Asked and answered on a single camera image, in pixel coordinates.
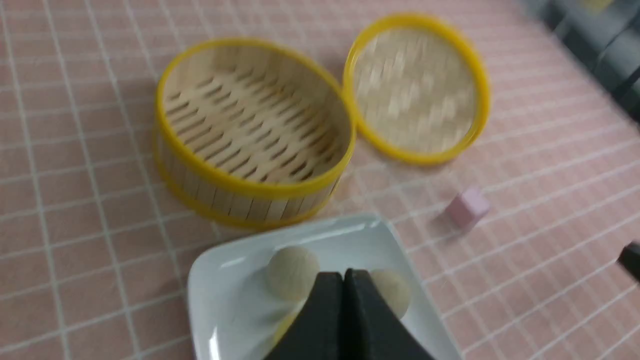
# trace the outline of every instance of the pink cube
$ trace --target pink cube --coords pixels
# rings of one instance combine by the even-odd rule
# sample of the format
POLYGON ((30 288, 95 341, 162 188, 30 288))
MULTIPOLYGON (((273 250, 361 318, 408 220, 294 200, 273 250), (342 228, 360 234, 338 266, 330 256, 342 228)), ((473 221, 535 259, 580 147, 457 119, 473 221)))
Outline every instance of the pink cube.
POLYGON ((456 195, 445 212, 463 230, 469 230, 491 209, 480 189, 472 186, 456 195))

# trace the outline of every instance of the bamboo steamer lid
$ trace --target bamboo steamer lid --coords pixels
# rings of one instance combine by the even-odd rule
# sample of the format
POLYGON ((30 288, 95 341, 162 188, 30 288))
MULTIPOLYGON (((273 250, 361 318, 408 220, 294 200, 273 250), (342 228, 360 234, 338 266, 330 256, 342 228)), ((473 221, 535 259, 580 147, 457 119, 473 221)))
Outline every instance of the bamboo steamer lid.
POLYGON ((386 155, 421 165, 457 156, 489 114, 475 52, 453 29, 418 15, 392 15, 363 31, 344 88, 360 132, 386 155))

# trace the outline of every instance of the bamboo steamer basket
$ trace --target bamboo steamer basket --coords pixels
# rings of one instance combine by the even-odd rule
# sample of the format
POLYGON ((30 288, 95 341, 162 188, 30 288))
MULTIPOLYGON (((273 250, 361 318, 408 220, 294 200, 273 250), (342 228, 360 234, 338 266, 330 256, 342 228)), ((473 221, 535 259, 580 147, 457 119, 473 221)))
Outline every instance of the bamboo steamer basket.
POLYGON ((432 17, 394 14, 371 24, 349 52, 343 82, 358 130, 382 153, 411 164, 457 157, 489 117, 479 57, 432 17))
POLYGON ((328 201, 355 146, 337 82, 268 42, 206 42, 174 59, 156 97, 154 156, 169 189, 200 215, 269 229, 328 201))

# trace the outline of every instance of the yellow rim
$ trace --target yellow rim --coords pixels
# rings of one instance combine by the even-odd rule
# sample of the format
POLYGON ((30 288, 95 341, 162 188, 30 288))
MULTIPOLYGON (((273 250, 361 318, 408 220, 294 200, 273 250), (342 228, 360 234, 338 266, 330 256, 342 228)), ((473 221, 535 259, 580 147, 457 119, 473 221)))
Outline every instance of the yellow rim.
POLYGON ((389 17, 382 18, 375 23, 371 24, 361 34, 358 35, 356 41, 353 43, 347 62, 344 67, 344 75, 342 79, 344 83, 344 96, 346 98, 349 112, 355 117, 358 125, 358 130, 364 135, 364 137, 370 141, 378 150, 385 153, 388 156, 397 158, 407 163, 414 163, 418 165, 429 165, 443 163, 449 161, 464 151, 469 145, 471 145, 476 138, 480 135, 484 129, 490 111, 490 87, 489 81, 484 71, 483 65, 476 55, 476 52, 471 46, 458 34, 458 32, 445 24, 437 21, 434 18, 420 16, 415 14, 395 14, 389 17), (438 34, 442 38, 446 39, 451 45, 453 45, 462 55, 467 62, 467 65, 473 73, 476 81, 477 93, 479 96, 478 110, 476 119, 469 129, 469 132, 465 137, 454 147, 447 151, 436 152, 432 154, 425 154, 419 152, 409 152, 402 150, 398 147, 390 145, 378 134, 376 134, 363 118, 358 104, 355 99, 353 91, 353 72, 356 60, 360 56, 360 53, 367 46, 369 41, 380 33, 393 29, 393 28, 417 28, 427 30, 438 34))
POLYGON ((187 207, 195 211, 198 215, 204 218, 210 218, 211 220, 215 220, 223 225, 229 225, 234 227, 244 227, 245 229, 253 229, 257 231, 265 231, 272 230, 278 227, 283 227, 287 225, 292 225, 298 222, 302 222, 306 219, 314 216, 320 209, 322 209, 327 202, 331 199, 333 193, 329 194, 329 196, 322 201, 320 204, 311 208, 308 212, 298 215, 296 217, 289 218, 287 220, 277 221, 277 222, 255 222, 250 220, 245 220, 242 218, 234 218, 230 217, 226 214, 220 213, 218 211, 207 208, 202 205, 194 198, 192 198, 189 194, 187 194, 183 189, 178 186, 173 181, 173 178, 169 175, 169 172, 164 168, 164 165, 161 161, 159 161, 157 156, 157 151, 154 151, 154 160, 156 163, 156 168, 158 170, 158 174, 165 181, 169 191, 171 191, 183 204, 187 207))
POLYGON ((322 67, 316 65, 313 60, 307 58, 304 55, 300 55, 290 49, 274 45, 269 42, 257 40, 253 38, 228 38, 222 40, 213 40, 205 42, 200 45, 196 45, 191 49, 188 49, 184 53, 178 55, 164 71, 156 92, 156 119, 160 131, 166 139, 168 145, 175 151, 176 155, 187 165, 192 168, 198 175, 207 179, 231 192, 242 193, 243 195, 251 195, 257 197, 263 197, 267 199, 278 199, 285 197, 297 197, 307 195, 312 192, 316 192, 322 188, 325 188, 332 184, 344 171, 349 159, 353 154, 356 139, 356 125, 353 120, 353 109, 346 104, 342 89, 338 85, 338 82, 322 67), (210 47, 220 46, 254 46, 265 47, 274 52, 283 54, 290 58, 294 58, 314 71, 316 74, 322 77, 333 89, 335 95, 344 103, 349 117, 349 125, 351 129, 351 138, 349 139, 349 145, 345 155, 342 159, 329 171, 324 174, 297 184, 260 184, 246 181, 236 176, 232 176, 226 172, 222 172, 211 165, 207 164, 202 159, 195 156, 180 140, 177 138, 173 129, 169 126, 169 122, 166 119, 164 106, 163 106, 163 90, 164 84, 168 76, 173 72, 176 66, 184 59, 194 55, 195 53, 208 49, 210 47))

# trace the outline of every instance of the white grid line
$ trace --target white grid line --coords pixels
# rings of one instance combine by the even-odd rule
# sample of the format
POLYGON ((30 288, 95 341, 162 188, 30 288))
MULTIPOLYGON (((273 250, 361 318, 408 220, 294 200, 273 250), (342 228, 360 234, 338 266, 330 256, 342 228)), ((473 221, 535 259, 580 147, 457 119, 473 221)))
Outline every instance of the white grid line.
MULTIPOLYGON (((178 292, 175 292, 175 293, 172 293, 172 294, 167 294, 165 296, 158 297, 158 298, 153 299, 153 300, 148 301, 148 302, 143 302, 141 304, 133 305, 133 306, 130 307, 130 310, 131 311, 137 311, 137 310, 140 310, 140 309, 144 309, 145 307, 148 307, 148 306, 161 304, 163 302, 166 302, 166 301, 169 301, 169 300, 172 300, 172 299, 176 299, 178 297, 182 297, 183 295, 184 295, 183 291, 178 291, 178 292)), ((82 329, 82 328, 87 327, 87 326, 95 325, 97 323, 101 323, 103 321, 110 320, 110 319, 113 319, 113 318, 115 318, 117 316, 122 316, 122 315, 125 315, 125 314, 126 314, 126 310, 121 309, 121 310, 118 310, 118 311, 113 311, 111 313, 107 313, 107 314, 104 314, 104 315, 97 316, 97 317, 92 318, 91 320, 87 320, 85 322, 75 323, 74 325, 70 325, 70 326, 68 326, 66 329, 64 329, 62 331, 48 332, 46 334, 37 336, 35 338, 31 338, 30 340, 22 341, 20 343, 15 343, 15 344, 8 345, 8 346, 5 346, 3 348, 0 348, 0 355, 8 353, 8 352, 11 352, 11 351, 19 350, 21 348, 28 347, 28 346, 33 345, 35 343, 38 343, 40 341, 48 340, 48 339, 51 339, 51 338, 56 337, 56 336, 66 337, 67 334, 72 332, 72 331, 76 331, 76 330, 82 329)), ((152 347, 152 348, 150 348, 148 350, 145 350, 143 352, 138 352, 138 353, 136 353, 136 357, 134 357, 134 358, 138 359, 139 357, 142 357, 143 354, 146 355, 146 354, 149 354, 149 353, 151 353, 151 352, 153 352, 153 351, 155 351, 155 350, 157 350, 159 348, 162 348, 163 345, 160 345, 158 347, 152 347)))
MULTIPOLYGON (((20 93, 20 83, 18 81, 18 73, 15 69, 15 64, 13 63, 13 49, 12 49, 12 40, 8 33, 8 27, 6 23, 6 16, 4 14, 4 6, 0 3, 0 19, 3 23, 3 33, 4 33, 4 42, 7 48, 8 55, 8 63, 12 72, 13 84, 16 89, 16 101, 18 104, 18 110, 20 113, 20 121, 22 122, 22 135, 24 138, 24 143, 27 144, 27 156, 29 158, 29 171, 31 172, 32 179, 31 184, 34 188, 35 197, 36 197, 36 208, 38 209, 38 219, 40 221, 40 232, 42 235, 42 239, 44 241, 44 249, 47 257, 47 268, 49 271, 49 278, 52 282, 52 294, 54 299, 54 305, 56 308, 56 318, 58 320, 58 329, 64 331, 66 329, 63 311, 62 311, 62 301, 60 300, 60 291, 58 290, 58 285, 56 282, 56 269, 53 264, 53 256, 51 254, 51 248, 49 246, 49 233, 47 232, 46 221, 44 218, 44 212, 42 211, 42 196, 40 196, 40 187, 38 186, 38 181, 36 180, 35 173, 35 159, 33 156, 33 150, 29 145, 29 134, 26 122, 26 116, 24 114, 24 104, 22 102, 22 94, 20 93)), ((61 337, 62 348, 64 353, 65 360, 70 360, 70 350, 68 345, 68 340, 66 336, 61 337)))
MULTIPOLYGON (((67 64, 64 62, 64 58, 62 55, 62 50, 60 47, 60 43, 56 34, 56 26, 53 22, 53 19, 51 17, 51 12, 49 11, 49 2, 48 1, 44 1, 44 6, 45 6, 45 12, 47 14, 47 18, 49 19, 49 26, 51 27, 51 33, 53 36, 53 42, 54 45, 56 47, 56 51, 58 52, 58 59, 60 61, 61 64, 61 71, 62 71, 62 76, 65 82, 65 87, 67 88, 67 95, 69 98, 69 105, 71 106, 71 114, 73 115, 74 118, 74 122, 76 123, 76 128, 81 129, 81 122, 80 122, 80 116, 78 115, 78 111, 76 108, 76 100, 72 91, 72 87, 71 87, 71 82, 68 78, 68 74, 67 74, 67 64)), ((98 209, 98 215, 100 217, 100 224, 102 226, 103 229, 109 229, 109 224, 107 222, 107 218, 106 215, 104 213, 104 208, 102 205, 102 201, 100 200, 100 193, 98 190, 98 182, 96 180, 96 176, 95 176, 95 172, 93 170, 93 166, 91 164, 91 160, 90 160, 90 155, 89 155, 89 150, 86 144, 86 140, 84 137, 80 137, 79 139, 80 141, 80 145, 82 147, 82 152, 84 155, 84 161, 85 164, 88 168, 88 174, 89 174, 89 180, 91 182, 91 188, 92 188, 92 193, 93 193, 93 199, 96 203, 97 209, 98 209)), ((107 248, 109 250, 109 256, 111 257, 111 263, 114 265, 114 273, 115 273, 115 277, 116 277, 116 283, 118 286, 118 292, 120 294, 120 300, 122 301, 122 304, 124 305, 124 309, 125 309, 125 319, 127 322, 127 329, 129 330, 129 333, 131 334, 131 339, 132 339, 132 344, 133 344, 133 349, 136 353, 138 353, 140 351, 140 346, 138 345, 138 337, 136 335, 136 329, 135 326, 133 324, 133 319, 131 316, 131 310, 129 309, 129 300, 127 298, 127 294, 126 294, 126 287, 124 286, 124 280, 122 277, 122 272, 120 271, 120 266, 118 265, 118 260, 116 258, 116 252, 115 252, 115 248, 113 246, 113 241, 111 239, 111 234, 109 233, 109 231, 107 230, 104 236, 104 239, 106 240, 107 243, 107 248)))
MULTIPOLYGON (((599 204, 596 204, 595 206, 591 206, 591 207, 590 207, 589 209, 587 209, 586 211, 580 211, 580 215, 578 215, 578 216, 581 216, 581 215, 584 215, 584 214, 586 214, 586 213, 589 213, 590 211, 593 211, 594 209, 599 208, 599 207, 600 207, 601 205, 603 205, 603 204, 608 204, 608 203, 610 203, 610 202, 612 202, 612 201, 615 201, 615 200, 621 199, 621 198, 623 198, 624 196, 626 196, 628 193, 630 193, 630 192, 636 192, 636 191, 638 191, 638 190, 640 190, 640 185, 635 186, 635 187, 633 187, 633 188, 631 188, 631 189, 629 189, 629 190, 622 191, 622 192, 620 192, 620 193, 618 193, 618 194, 616 194, 616 195, 614 195, 614 196, 612 196, 612 197, 607 198, 607 199, 606 199, 606 200, 604 200, 603 202, 601 202, 601 203, 599 203, 599 204)), ((556 227, 556 226, 558 226, 558 225, 561 225, 561 224, 565 223, 567 220, 571 220, 571 219, 573 219, 573 218, 577 218, 578 216, 570 216, 570 217, 566 217, 566 218, 564 218, 564 219, 562 219, 562 220, 560 220, 560 221, 556 221, 556 222, 554 222, 554 225, 547 226, 547 227, 546 227, 546 228, 544 228, 544 229, 538 229, 537 231, 535 231, 535 232, 533 232, 533 233, 531 233, 531 234, 528 234, 527 236, 523 236, 523 237, 521 237, 521 238, 517 239, 516 241, 513 241, 513 242, 511 242, 511 243, 509 243, 509 244, 507 244, 507 245, 503 245, 503 247, 499 247, 499 248, 497 248, 497 249, 494 249, 494 250, 492 250, 490 253, 488 252, 488 253, 483 254, 483 255, 481 255, 481 256, 477 256, 477 257, 476 257, 476 258, 474 258, 472 261, 469 261, 469 262, 467 262, 467 263, 464 263, 464 264, 461 264, 461 265, 455 266, 455 267, 454 267, 454 268, 452 268, 452 269, 448 269, 448 270, 446 270, 446 271, 444 272, 444 274, 451 274, 451 273, 453 273, 453 272, 455 272, 455 271, 459 270, 460 268, 463 268, 463 267, 465 267, 465 266, 469 265, 470 263, 478 263, 478 262, 480 262, 480 260, 482 260, 482 259, 484 259, 484 258, 487 258, 490 254, 498 254, 498 253, 501 253, 502 251, 504 251, 504 250, 505 250, 505 249, 507 249, 507 248, 512 247, 513 245, 520 244, 520 243, 524 243, 524 242, 526 242, 527 240, 529 240, 529 239, 531 239, 531 238, 535 237, 536 235, 541 234, 541 233, 542 233, 542 232, 544 232, 544 231, 548 231, 549 229, 554 228, 554 227, 556 227)), ((568 253, 570 253, 571 251, 573 251, 573 250, 575 250, 575 249, 577 249, 577 248, 579 248, 579 247, 581 247, 581 246, 584 246, 585 244, 587 244, 587 243, 589 243, 589 242, 591 242, 591 241, 593 241, 593 240, 595 240, 595 239, 599 238, 600 236, 603 236, 603 235, 605 235, 605 234, 609 233, 611 230, 613 230, 613 229, 617 229, 618 227, 620 227, 620 226, 622 226, 622 225, 624 225, 624 224, 627 224, 627 223, 629 223, 630 221, 633 221, 633 220, 638 219, 638 218, 640 218, 640 213, 638 213, 638 214, 636 214, 636 215, 634 215, 634 216, 632 216, 632 217, 629 217, 629 218, 627 218, 627 219, 624 219, 623 221, 618 222, 616 225, 614 225, 614 226, 612 226, 612 227, 609 227, 608 229, 606 229, 606 230, 604 230, 604 231, 601 231, 600 233, 598 233, 598 234, 596 234, 596 235, 594 235, 594 236, 591 236, 591 237, 589 237, 589 238, 587 238, 587 239, 583 240, 580 244, 574 245, 574 246, 572 246, 571 248, 569 248, 569 249, 567 249, 567 250, 565 250, 565 251, 563 251, 563 252, 560 252, 560 253, 558 253, 558 254, 556 254, 556 255, 552 256, 551 258, 549 258, 549 259, 547 259, 547 260, 545 260, 545 261, 542 261, 542 262, 538 263, 536 266, 532 267, 531 269, 528 269, 528 270, 526 270, 526 271, 524 271, 524 272, 520 272, 516 277, 514 277, 514 278, 510 279, 509 281, 507 281, 507 282, 505 282, 505 283, 503 283, 503 284, 501 284, 501 285, 497 286, 497 287, 496 287, 496 288, 494 288, 493 290, 499 290, 499 289, 501 289, 501 288, 503 288, 503 287, 505 287, 505 286, 507 286, 507 285, 509 285, 509 284, 511 284, 511 283, 513 283, 513 282, 515 282, 515 281, 517 281, 517 280, 519 280, 519 279, 522 279, 522 278, 524 278, 526 275, 529 275, 529 274, 531 274, 531 273, 533 273, 533 272, 535 272, 535 271, 537 271, 537 270, 541 269, 541 268, 542 268, 543 266, 545 266, 546 264, 551 263, 553 260, 558 259, 558 258, 560 258, 561 256, 567 255, 567 254, 568 254, 568 253)), ((437 278, 437 277, 432 277, 432 278, 430 278, 430 279, 426 279, 425 281, 434 281, 436 278, 437 278)), ((488 293, 486 293, 486 294, 482 294, 482 295, 480 295, 480 296, 478 296, 478 297, 476 297, 476 298, 473 298, 473 299, 469 299, 467 302, 469 302, 469 303, 477 302, 479 299, 483 298, 483 297, 484 297, 484 296, 486 296, 486 295, 488 295, 488 293)))
MULTIPOLYGON (((96 39, 98 40, 98 45, 100 47, 100 51, 106 60, 106 54, 107 51, 104 47, 104 41, 102 39, 97 21, 95 20, 95 14, 93 14, 93 9, 91 7, 91 4, 88 2, 88 0, 85 0, 85 3, 87 5, 87 9, 89 11, 89 16, 90 16, 90 20, 92 22, 92 26, 93 26, 93 32, 94 35, 96 36, 96 39)), ((142 38, 140 35, 140 32, 138 31, 138 24, 135 21, 135 19, 133 19, 133 14, 131 12, 129 3, 127 2, 126 4, 127 7, 127 14, 129 16, 129 21, 131 22, 132 26, 134 27, 134 30, 136 30, 136 37, 138 39, 138 42, 140 43, 140 46, 142 49, 144 49, 144 43, 142 42, 142 38)), ((153 75, 155 75, 155 69, 153 68, 153 63, 150 61, 150 57, 147 53, 143 52, 145 55, 145 59, 147 61, 147 67, 148 69, 152 72, 153 75)), ((113 86, 113 90, 116 93, 116 99, 118 100, 118 103, 120 104, 120 113, 122 114, 124 120, 125 120, 125 125, 127 126, 127 128, 129 129, 129 136, 130 139, 133 143, 136 143, 136 139, 133 136, 133 133, 131 131, 131 120, 129 118, 129 114, 127 113, 127 109, 125 108, 124 102, 123 102, 123 97, 122 94, 120 93, 120 89, 117 86, 117 78, 115 76, 115 74, 113 73, 113 69, 111 68, 111 65, 108 63, 107 64, 107 72, 109 73, 109 78, 111 79, 111 84, 113 86)), ((171 240, 169 239, 169 236, 167 235, 166 232, 166 228, 164 226, 164 222, 161 221, 161 212, 157 203, 157 199, 156 199, 156 194, 155 191, 153 191, 152 187, 151 187, 151 181, 150 181, 150 176, 147 172, 147 168, 145 166, 145 164, 142 161, 142 158, 140 156, 140 153, 137 149, 137 147, 134 147, 134 155, 137 158, 137 162, 138 162, 138 168, 140 170, 140 172, 142 173, 142 177, 143 180, 145 182, 145 187, 148 189, 147 193, 149 196, 149 199, 151 201, 151 206, 152 206, 152 210, 154 212, 154 218, 156 219, 157 223, 158 223, 158 228, 160 230, 160 235, 163 239, 163 243, 164 246, 167 248, 168 252, 169 252, 169 256, 173 265, 173 274, 176 277, 176 280, 178 281, 178 285, 180 287, 180 289, 184 289, 184 285, 182 283, 182 277, 180 276, 180 270, 179 270, 179 265, 178 262, 176 260, 175 257, 175 252, 173 251, 173 244, 171 242, 171 240)))

